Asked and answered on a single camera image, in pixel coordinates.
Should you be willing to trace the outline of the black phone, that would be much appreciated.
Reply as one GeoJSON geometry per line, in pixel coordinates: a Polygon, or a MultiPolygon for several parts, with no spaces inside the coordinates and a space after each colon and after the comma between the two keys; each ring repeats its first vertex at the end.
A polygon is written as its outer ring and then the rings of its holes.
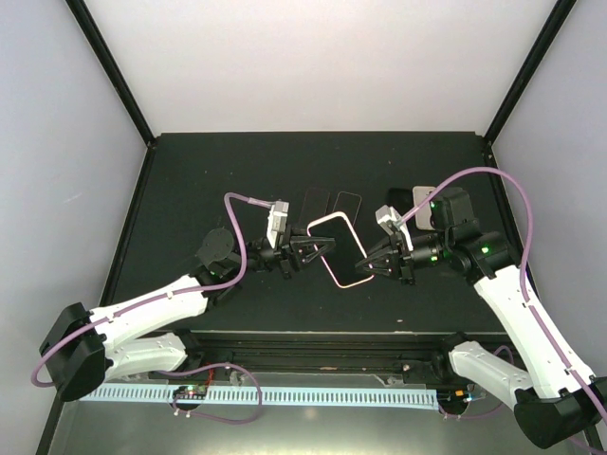
{"type": "Polygon", "coordinates": [[[306,227],[310,222],[322,218],[330,200],[330,191],[321,188],[309,188],[303,200],[299,225],[306,227]]]}

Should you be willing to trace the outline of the beige phone case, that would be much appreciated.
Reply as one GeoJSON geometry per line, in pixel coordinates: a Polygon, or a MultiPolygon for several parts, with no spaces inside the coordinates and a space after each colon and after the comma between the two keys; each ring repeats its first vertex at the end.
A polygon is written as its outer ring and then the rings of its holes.
{"type": "MultiPolygon", "coordinates": [[[[433,186],[415,186],[412,189],[414,206],[421,203],[435,190],[433,186]]],[[[430,204],[421,207],[414,215],[415,226],[420,230],[433,231],[432,209],[430,204]]]]}

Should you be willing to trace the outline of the black phone case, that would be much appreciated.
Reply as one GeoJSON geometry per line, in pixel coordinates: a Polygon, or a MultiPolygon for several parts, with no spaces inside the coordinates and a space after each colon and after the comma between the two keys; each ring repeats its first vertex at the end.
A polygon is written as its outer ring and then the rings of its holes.
{"type": "Polygon", "coordinates": [[[414,207],[414,195],[411,189],[390,188],[386,196],[387,205],[401,218],[414,207]]]}

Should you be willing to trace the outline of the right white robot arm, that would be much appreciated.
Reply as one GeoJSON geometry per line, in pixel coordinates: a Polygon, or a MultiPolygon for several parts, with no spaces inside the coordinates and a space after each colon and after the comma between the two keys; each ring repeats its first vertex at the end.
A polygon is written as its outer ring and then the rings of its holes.
{"type": "Polygon", "coordinates": [[[461,188],[447,188],[429,202],[433,231],[413,237],[396,209],[383,206],[377,223],[387,234],[358,271],[406,284],[417,269],[446,262],[463,276],[507,332],[522,368],[457,333],[445,338],[431,359],[443,381],[466,378],[487,390],[514,413],[535,446],[547,449],[595,426],[606,404],[606,380],[576,355],[523,276],[506,237],[483,232],[461,188]]]}

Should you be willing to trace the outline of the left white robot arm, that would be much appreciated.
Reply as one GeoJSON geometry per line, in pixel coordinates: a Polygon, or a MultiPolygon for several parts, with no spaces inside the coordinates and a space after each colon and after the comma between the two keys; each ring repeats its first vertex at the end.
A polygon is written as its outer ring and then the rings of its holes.
{"type": "Polygon", "coordinates": [[[235,291],[249,270],[277,268],[289,277],[335,247],[332,234],[289,228],[274,241],[245,243],[241,235],[216,228],[196,252],[193,271],[176,281],[109,306],[66,306],[39,349],[50,379],[44,382],[34,374],[31,381],[54,388],[61,401],[71,402],[124,376],[162,371],[195,377],[204,364],[195,339],[187,332],[154,337],[155,330],[203,315],[235,291]]]}

